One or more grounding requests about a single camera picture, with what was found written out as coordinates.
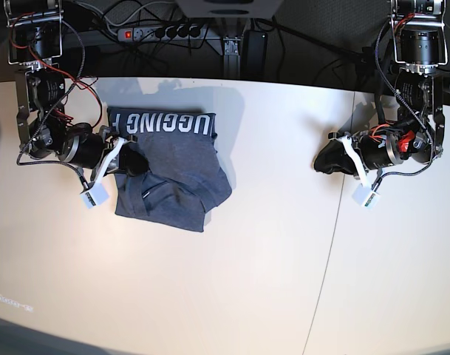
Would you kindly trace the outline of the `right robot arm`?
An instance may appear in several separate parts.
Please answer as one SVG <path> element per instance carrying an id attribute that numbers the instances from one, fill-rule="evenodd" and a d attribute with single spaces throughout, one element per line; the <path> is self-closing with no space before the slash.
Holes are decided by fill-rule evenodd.
<path id="1" fill-rule="evenodd" d="M 137 176 L 148 171 L 149 163 L 140 153 L 121 142 L 118 135 L 96 121 L 99 132 L 89 123 L 74 124 L 64 102 L 74 88 L 92 94 L 92 85 L 82 79 L 86 48 L 80 33 L 64 18 L 61 1 L 5 1 L 10 42 L 9 62 L 21 69 L 16 73 L 18 113 L 16 123 L 20 156 L 29 165 L 55 163 L 73 170 L 82 183 L 83 170 L 94 178 L 121 173 Z M 59 68 L 54 60 L 63 53 L 64 33 L 77 40 L 81 58 L 76 75 Z"/>

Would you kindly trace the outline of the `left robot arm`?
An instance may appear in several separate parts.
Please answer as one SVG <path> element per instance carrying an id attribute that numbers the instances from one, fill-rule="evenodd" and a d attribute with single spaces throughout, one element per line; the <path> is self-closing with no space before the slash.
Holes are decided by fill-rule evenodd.
<path id="1" fill-rule="evenodd" d="M 445 1 L 391 1 L 372 54 L 379 85 L 377 125 L 331 133 L 314 169 L 362 176 L 413 158 L 428 164 L 443 153 L 443 96 L 450 95 Z"/>

